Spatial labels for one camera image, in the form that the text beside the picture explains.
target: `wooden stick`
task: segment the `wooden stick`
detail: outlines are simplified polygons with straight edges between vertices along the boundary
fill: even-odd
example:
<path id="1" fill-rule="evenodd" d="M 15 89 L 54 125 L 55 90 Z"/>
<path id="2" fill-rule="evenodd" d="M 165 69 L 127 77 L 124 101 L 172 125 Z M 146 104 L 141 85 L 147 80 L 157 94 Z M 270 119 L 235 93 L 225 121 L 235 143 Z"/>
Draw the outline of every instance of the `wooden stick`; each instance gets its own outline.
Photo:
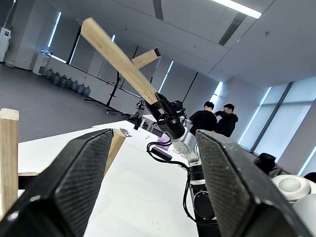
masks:
<path id="1" fill-rule="evenodd" d="M 104 175 L 108 172 L 112 162 L 114 161 L 120 147 L 123 145 L 126 136 L 118 129 L 113 129 L 114 136 L 112 138 L 111 147 L 108 154 L 108 159 L 105 164 Z"/>
<path id="2" fill-rule="evenodd" d="M 18 198 L 19 112 L 0 110 L 0 156 L 2 213 Z"/>
<path id="3" fill-rule="evenodd" d="M 157 102 L 156 90 L 153 86 L 92 18 L 84 20 L 81 35 L 122 74 L 149 104 Z"/>
<path id="4" fill-rule="evenodd" d="M 140 69 L 160 57 L 161 54 L 158 51 L 158 48 L 154 48 L 146 53 L 143 53 L 142 55 L 137 56 L 136 58 L 133 58 L 132 62 L 136 68 Z"/>

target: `ceiling light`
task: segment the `ceiling light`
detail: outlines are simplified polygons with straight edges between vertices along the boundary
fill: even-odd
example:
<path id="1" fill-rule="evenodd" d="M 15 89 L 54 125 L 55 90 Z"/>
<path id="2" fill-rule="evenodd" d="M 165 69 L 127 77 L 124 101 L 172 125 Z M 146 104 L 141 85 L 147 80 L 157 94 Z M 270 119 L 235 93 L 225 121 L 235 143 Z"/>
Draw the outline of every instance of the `ceiling light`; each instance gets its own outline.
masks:
<path id="1" fill-rule="evenodd" d="M 241 5 L 241 4 L 234 2 L 234 1 L 231 1 L 231 0 L 212 0 L 212 1 L 217 2 L 221 5 L 226 6 L 226 7 L 229 7 L 231 9 L 234 9 L 236 11 L 239 11 L 243 14 L 248 15 L 248 16 L 254 17 L 256 19 L 258 19 L 262 14 L 259 11 L 255 11 L 249 7 L 246 7 L 244 5 Z"/>

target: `wooden plank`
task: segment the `wooden plank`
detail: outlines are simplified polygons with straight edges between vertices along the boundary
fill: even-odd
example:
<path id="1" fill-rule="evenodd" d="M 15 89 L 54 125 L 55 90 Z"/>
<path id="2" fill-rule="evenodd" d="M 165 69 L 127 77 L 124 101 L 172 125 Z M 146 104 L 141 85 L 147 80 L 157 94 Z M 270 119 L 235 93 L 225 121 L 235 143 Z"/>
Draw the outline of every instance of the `wooden plank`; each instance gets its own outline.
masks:
<path id="1" fill-rule="evenodd" d="M 108 159 L 105 164 L 104 175 L 108 172 L 112 162 L 114 161 L 120 147 L 125 141 L 126 136 L 118 129 L 113 129 L 114 136 L 112 138 L 111 147 L 108 154 Z"/>
<path id="2" fill-rule="evenodd" d="M 0 110 L 0 159 L 2 213 L 18 198 L 19 112 Z"/>
<path id="3" fill-rule="evenodd" d="M 140 69 L 160 57 L 161 54 L 159 53 L 158 48 L 154 48 L 146 53 L 143 53 L 142 55 L 137 56 L 136 58 L 133 58 L 132 62 L 136 68 Z"/>
<path id="4" fill-rule="evenodd" d="M 157 90 L 92 18 L 84 20 L 81 35 L 122 74 L 149 104 L 157 102 L 155 96 Z"/>
<path id="5" fill-rule="evenodd" d="M 40 173 L 28 172 L 28 173 L 18 173 L 18 176 L 37 176 Z"/>

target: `tripod stand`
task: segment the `tripod stand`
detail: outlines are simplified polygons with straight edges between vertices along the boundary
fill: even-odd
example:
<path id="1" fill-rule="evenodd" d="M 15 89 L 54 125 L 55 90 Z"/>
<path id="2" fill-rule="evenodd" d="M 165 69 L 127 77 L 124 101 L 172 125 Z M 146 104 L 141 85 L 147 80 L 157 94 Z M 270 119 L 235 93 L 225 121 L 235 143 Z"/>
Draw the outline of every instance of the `tripod stand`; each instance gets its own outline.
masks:
<path id="1" fill-rule="evenodd" d="M 115 94 L 115 92 L 116 92 L 116 90 L 117 90 L 117 88 L 118 88 L 119 81 L 120 81 L 120 77 L 119 77 L 119 72 L 117 71 L 117 82 L 115 83 L 115 86 L 114 86 L 114 88 L 113 88 L 113 90 L 112 90 L 112 93 L 110 94 L 109 100 L 107 101 L 106 104 L 103 104 L 102 102 L 97 101 L 97 100 L 94 100 L 94 99 L 92 99 L 92 98 L 90 98 L 90 99 L 84 99 L 84 100 L 85 100 L 85 101 L 96 102 L 96 103 L 99 103 L 99 104 L 101 104 L 101 105 L 104 105 L 104 106 L 107 108 L 107 114 L 108 114 L 108 112 L 119 112 L 119 113 L 120 113 L 120 111 L 118 111 L 118 110 L 116 110 L 116 109 L 114 109 L 114 108 L 112 108 L 112 107 L 110 106 L 111 100 L 113 99 L 113 97 L 116 97 L 114 94 Z"/>

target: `person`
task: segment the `person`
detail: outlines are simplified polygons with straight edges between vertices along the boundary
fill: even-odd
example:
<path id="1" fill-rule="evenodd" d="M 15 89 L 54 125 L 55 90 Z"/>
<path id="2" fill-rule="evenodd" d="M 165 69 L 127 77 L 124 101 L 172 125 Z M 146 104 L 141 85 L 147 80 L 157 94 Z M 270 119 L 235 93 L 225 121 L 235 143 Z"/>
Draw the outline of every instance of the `person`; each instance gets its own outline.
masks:
<path id="1" fill-rule="evenodd" d="M 235 129 L 235 125 L 238 122 L 238 117 L 234 114 L 234 105 L 224 105 L 224 111 L 217 111 L 215 116 L 221 116 L 222 118 L 218 121 L 216 132 L 226 137 L 230 137 Z"/>
<path id="2" fill-rule="evenodd" d="M 195 112 L 190 117 L 190 123 L 193 124 L 190 132 L 195 136 L 198 129 L 213 131 L 216 129 L 217 120 L 212 113 L 214 104 L 212 102 L 205 102 L 204 110 Z"/>

